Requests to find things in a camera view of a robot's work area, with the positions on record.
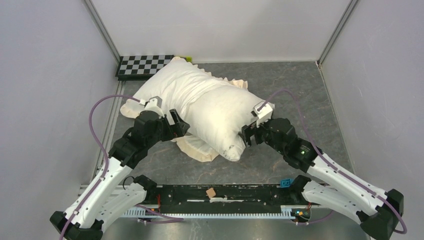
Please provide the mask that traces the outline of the white pillow insert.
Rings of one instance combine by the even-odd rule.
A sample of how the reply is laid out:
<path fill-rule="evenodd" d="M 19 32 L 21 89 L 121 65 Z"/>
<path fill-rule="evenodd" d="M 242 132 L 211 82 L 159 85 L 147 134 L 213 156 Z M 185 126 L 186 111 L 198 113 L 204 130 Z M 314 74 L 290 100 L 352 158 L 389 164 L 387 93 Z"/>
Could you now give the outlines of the white pillow insert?
<path fill-rule="evenodd" d="M 246 145 L 242 127 L 254 122 L 252 111 L 264 100 L 234 85 L 223 85 L 201 95 L 187 107 L 188 132 L 208 144 L 225 159 L 240 160 Z"/>

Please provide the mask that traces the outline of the grey pillowcase with cream ruffle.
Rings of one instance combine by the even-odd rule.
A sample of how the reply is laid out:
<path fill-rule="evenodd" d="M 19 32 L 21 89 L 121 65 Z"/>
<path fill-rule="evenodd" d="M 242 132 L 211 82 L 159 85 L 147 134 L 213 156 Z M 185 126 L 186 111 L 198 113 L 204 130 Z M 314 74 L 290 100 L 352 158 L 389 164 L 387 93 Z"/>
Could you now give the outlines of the grey pillowcase with cream ruffle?
<path fill-rule="evenodd" d="M 133 99 L 126 100 L 120 108 L 120 113 L 126 118 L 134 119 L 144 108 L 137 100 L 160 97 L 163 111 L 176 109 L 182 116 L 189 105 L 203 94 L 223 85 L 248 89 L 248 82 L 245 80 L 215 77 L 211 72 L 176 56 L 144 83 L 133 95 Z"/>

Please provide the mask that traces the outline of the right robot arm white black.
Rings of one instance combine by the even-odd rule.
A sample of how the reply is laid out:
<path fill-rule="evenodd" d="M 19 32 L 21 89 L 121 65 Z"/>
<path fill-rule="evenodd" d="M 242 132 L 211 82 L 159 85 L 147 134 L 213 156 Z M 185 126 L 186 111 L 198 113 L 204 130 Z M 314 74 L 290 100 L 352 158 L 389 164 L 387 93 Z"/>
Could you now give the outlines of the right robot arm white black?
<path fill-rule="evenodd" d="M 394 233 L 408 232 L 402 216 L 404 195 L 396 189 L 374 186 L 332 160 L 312 139 L 302 139 L 286 118 L 254 121 L 241 128 L 247 146 L 252 140 L 265 143 L 283 156 L 297 176 L 289 187 L 295 204 L 307 201 L 338 212 L 357 224 L 375 240 L 388 240 Z"/>

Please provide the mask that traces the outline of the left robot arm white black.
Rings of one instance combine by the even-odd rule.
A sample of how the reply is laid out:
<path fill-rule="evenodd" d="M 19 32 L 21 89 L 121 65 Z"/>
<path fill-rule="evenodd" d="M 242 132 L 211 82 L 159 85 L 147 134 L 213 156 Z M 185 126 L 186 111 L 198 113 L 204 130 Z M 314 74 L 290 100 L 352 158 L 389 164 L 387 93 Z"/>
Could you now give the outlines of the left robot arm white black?
<path fill-rule="evenodd" d="M 119 183 L 143 160 L 151 147 L 183 137 L 190 125 L 183 121 L 175 109 L 166 115 L 143 110 L 109 151 L 100 172 L 81 196 L 65 211 L 56 211 L 50 222 L 60 233 L 60 239 L 100 240 L 109 226 L 127 210 L 157 198 L 156 184 L 145 176 L 135 178 L 126 190 L 109 199 Z"/>

